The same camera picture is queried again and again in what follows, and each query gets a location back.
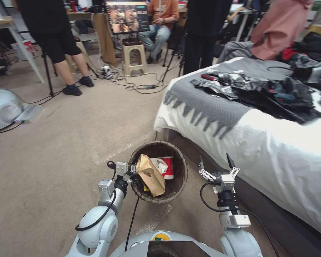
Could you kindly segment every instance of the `wastebasket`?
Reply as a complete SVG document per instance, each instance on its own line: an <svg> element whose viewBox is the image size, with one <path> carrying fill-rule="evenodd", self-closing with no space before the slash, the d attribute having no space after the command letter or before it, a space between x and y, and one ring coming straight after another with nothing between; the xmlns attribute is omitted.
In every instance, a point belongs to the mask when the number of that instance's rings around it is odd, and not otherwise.
<svg viewBox="0 0 321 257"><path fill-rule="evenodd" d="M130 164L136 164L141 154L150 158L174 156L174 178L165 181L165 192L153 197L149 191L143 190L142 179L137 175L131 182L131 187L142 200L151 203L166 203L174 200L183 191L188 179L188 168L181 151L165 141L150 141L136 149L130 159Z"/></svg>

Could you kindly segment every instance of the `man sitting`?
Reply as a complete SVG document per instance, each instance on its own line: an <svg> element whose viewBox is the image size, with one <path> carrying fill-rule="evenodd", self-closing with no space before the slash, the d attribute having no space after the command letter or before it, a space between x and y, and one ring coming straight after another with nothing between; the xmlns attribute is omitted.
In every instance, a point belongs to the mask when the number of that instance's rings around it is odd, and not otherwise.
<svg viewBox="0 0 321 257"><path fill-rule="evenodd" d="M162 54L162 45L168 40L172 22L179 18L177 0L151 0L147 6L150 14L153 14L153 21L150 31L140 32L139 39L143 42L146 49L151 50L147 63L152 63L156 58L158 61ZM150 39L156 36L155 43Z"/></svg>

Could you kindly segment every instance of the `beige plastic stool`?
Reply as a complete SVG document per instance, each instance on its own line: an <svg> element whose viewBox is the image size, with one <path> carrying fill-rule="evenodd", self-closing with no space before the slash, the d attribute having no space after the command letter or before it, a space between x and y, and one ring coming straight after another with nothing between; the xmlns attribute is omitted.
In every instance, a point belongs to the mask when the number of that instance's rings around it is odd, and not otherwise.
<svg viewBox="0 0 321 257"><path fill-rule="evenodd" d="M129 54L132 50L138 50L137 58L130 58ZM140 64L131 65L131 60L137 60ZM142 70L144 74L147 73L144 45L138 38L122 40L122 66L126 76L130 76L132 70Z"/></svg>
<svg viewBox="0 0 321 257"><path fill-rule="evenodd" d="M82 52L82 54L83 54L83 56L85 58L86 63L89 65L89 67L92 70L96 70L96 68L93 65L92 61L89 59L89 56L87 54L87 51L86 51L85 46L83 45L82 41L78 37L75 37L75 36L74 36L74 39L75 39L75 42L76 42L76 46L81 50L81 52ZM69 64L70 72L72 74L78 73L79 69L76 66L76 63L74 63L74 61L72 60L71 56L70 55L65 55L65 59L67 60L67 62Z"/></svg>

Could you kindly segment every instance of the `black shorts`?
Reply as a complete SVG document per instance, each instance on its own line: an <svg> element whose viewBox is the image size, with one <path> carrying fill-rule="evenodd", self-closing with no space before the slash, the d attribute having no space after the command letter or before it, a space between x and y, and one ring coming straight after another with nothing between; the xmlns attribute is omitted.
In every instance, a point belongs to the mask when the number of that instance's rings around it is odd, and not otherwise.
<svg viewBox="0 0 321 257"><path fill-rule="evenodd" d="M81 50L76 46L75 39L69 28L53 34L42 34L38 32L30 32L30 34L54 64L64 61L65 54L78 55L81 53Z"/></svg>

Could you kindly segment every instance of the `brown paper bag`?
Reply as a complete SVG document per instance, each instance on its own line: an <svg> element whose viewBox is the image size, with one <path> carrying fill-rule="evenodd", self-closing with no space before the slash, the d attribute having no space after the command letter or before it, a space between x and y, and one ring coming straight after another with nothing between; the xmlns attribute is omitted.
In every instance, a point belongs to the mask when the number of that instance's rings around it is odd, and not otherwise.
<svg viewBox="0 0 321 257"><path fill-rule="evenodd" d="M136 166L136 173L150 189L152 196L164 194L165 180L147 155L140 155Z"/></svg>

